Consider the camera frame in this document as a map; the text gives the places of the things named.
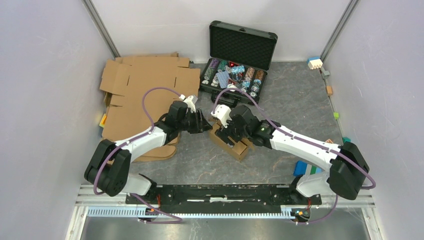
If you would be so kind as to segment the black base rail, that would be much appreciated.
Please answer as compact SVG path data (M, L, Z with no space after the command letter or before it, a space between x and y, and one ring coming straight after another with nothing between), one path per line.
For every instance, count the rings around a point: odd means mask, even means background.
M319 194L305 197L288 184L163 184L143 199L169 214L271 214L322 204Z

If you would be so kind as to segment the blue block near base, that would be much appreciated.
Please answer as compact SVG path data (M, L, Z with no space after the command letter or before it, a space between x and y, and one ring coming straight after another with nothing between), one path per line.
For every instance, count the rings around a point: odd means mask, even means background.
M321 173L322 171L323 170L319 167L299 160L295 164L293 176L298 177L300 175L313 175L316 173Z

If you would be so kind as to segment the grey small block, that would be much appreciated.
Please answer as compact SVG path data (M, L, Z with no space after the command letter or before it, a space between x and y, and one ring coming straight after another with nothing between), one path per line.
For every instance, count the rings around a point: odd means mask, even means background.
M331 73L329 70L324 69L324 70L320 70L320 75L323 79L327 79L331 75Z

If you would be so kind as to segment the stack of cardboard blanks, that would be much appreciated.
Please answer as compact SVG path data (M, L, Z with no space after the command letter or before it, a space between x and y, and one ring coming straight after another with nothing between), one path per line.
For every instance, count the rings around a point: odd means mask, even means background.
M107 60L99 87L107 106L102 137L115 142L147 130L178 94L198 95L200 75L177 53Z

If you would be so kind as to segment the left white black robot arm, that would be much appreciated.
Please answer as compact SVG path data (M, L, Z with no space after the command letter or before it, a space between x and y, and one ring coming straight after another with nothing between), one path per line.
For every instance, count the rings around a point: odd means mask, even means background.
M153 181L142 174L131 174L130 164L145 153L167 145L181 132L199 134L211 129L201 109L174 101L152 129L116 142L102 140L84 172L84 179L93 184L97 195L137 194L145 204L151 204L157 198Z

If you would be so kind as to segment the black poker chip case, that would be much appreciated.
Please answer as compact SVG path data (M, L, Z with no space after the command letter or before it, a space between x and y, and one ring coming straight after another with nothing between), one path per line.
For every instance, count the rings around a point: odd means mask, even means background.
M209 24L209 55L199 89L219 104L260 101L278 41L276 33L214 20Z

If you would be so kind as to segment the teal small block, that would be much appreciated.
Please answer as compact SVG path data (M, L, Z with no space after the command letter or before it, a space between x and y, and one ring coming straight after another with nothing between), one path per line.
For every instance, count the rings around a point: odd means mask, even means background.
M343 136L342 137L342 142L346 143L346 142L351 142L351 139L349 137Z

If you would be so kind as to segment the orange small block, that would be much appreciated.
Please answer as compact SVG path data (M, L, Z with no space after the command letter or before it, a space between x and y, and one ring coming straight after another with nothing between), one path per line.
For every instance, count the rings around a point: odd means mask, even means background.
M326 86L326 93L328 96L332 96L333 95L333 88L331 86Z

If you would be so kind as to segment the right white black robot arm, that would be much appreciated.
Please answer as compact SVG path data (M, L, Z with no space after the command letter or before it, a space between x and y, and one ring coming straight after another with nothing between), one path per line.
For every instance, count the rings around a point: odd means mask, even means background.
M211 112L221 123L221 131L232 140L248 139L257 147L287 152L321 169L292 182L289 199L302 204L309 197L334 193L355 200L369 176L369 166L352 142L328 143L296 133L278 122L259 120L245 105L230 108L219 104Z

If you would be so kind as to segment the brown cardboard box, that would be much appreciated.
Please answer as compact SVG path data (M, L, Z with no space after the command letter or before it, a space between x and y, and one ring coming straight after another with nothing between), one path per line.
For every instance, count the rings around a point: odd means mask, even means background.
M248 155L249 150L255 150L253 143L247 138L242 138L240 141L234 141L229 136L220 136L220 129L221 125L218 122L214 123L212 129L209 131L210 139L238 162L241 162Z

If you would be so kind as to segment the blue white toy block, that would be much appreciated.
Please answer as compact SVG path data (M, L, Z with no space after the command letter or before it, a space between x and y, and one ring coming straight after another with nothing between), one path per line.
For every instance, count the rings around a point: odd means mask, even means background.
M308 58L306 63L310 70L320 69L323 66L323 62L319 56Z

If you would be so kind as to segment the yellow orange block at left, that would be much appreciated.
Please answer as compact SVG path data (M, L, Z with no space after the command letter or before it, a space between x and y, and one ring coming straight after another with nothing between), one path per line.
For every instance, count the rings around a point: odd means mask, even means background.
M101 118L101 120L100 120L100 122L99 122L99 126L101 128L104 128L105 127L106 120L107 120L107 114L104 113L103 116L102 116L102 118Z

